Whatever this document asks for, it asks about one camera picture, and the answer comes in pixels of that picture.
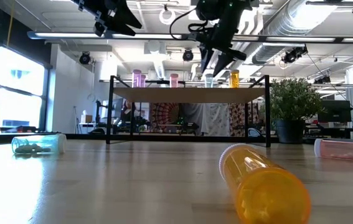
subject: clear plastic tube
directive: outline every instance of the clear plastic tube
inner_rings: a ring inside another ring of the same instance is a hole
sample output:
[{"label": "clear plastic tube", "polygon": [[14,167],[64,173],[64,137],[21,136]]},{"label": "clear plastic tube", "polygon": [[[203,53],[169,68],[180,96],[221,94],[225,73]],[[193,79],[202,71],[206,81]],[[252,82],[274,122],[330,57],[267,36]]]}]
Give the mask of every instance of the clear plastic tube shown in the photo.
[{"label": "clear plastic tube", "polygon": [[19,136],[12,140],[12,151],[15,154],[26,153],[59,153],[65,152],[67,138],[64,134],[45,136]]},{"label": "clear plastic tube", "polygon": [[246,144],[230,146],[219,169],[244,224],[302,224],[309,220],[308,191],[293,174]]},{"label": "clear plastic tube", "polygon": [[212,74],[205,75],[205,87],[206,88],[214,87],[214,76]]}]

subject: potted plant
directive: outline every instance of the potted plant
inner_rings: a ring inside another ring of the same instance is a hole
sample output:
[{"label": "potted plant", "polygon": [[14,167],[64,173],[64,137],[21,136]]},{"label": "potted plant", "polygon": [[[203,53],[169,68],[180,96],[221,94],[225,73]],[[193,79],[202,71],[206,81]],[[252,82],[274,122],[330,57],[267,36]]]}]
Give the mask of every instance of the potted plant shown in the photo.
[{"label": "potted plant", "polygon": [[321,110],[319,93],[304,78],[273,80],[270,111],[280,143],[301,144],[305,120]]}]

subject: window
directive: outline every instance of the window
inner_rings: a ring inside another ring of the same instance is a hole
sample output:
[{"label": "window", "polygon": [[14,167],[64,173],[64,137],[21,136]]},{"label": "window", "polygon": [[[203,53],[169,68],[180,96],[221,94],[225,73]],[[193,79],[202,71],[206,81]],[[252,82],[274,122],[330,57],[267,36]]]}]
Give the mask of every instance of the window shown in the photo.
[{"label": "window", "polygon": [[39,126],[42,99],[0,88],[0,127]]},{"label": "window", "polygon": [[0,47],[0,85],[41,96],[44,76],[42,65]]},{"label": "window", "polygon": [[39,128],[45,68],[4,47],[0,48],[0,127]]}]

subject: green leaves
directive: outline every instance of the green leaves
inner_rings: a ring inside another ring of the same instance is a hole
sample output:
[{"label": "green leaves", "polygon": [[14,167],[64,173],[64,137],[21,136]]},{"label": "green leaves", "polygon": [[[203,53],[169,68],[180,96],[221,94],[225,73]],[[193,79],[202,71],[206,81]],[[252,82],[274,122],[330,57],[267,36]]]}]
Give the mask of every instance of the green leaves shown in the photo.
[{"label": "green leaves", "polygon": [[322,110],[319,93],[304,78],[273,80],[270,92],[272,119],[302,120]]}]

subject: yellow tube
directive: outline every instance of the yellow tube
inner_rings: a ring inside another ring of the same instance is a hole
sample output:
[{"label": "yellow tube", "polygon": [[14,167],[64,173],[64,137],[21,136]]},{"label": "yellow tube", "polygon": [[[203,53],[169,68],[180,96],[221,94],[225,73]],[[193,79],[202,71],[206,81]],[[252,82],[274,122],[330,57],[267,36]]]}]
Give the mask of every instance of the yellow tube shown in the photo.
[{"label": "yellow tube", "polygon": [[292,173],[246,144],[230,146],[219,169],[244,224],[303,224],[309,220],[308,191]]},{"label": "yellow tube", "polygon": [[230,88],[238,88],[240,86],[240,79],[238,77],[239,73],[240,71],[238,70],[232,70],[230,72],[230,80],[229,80]]}]

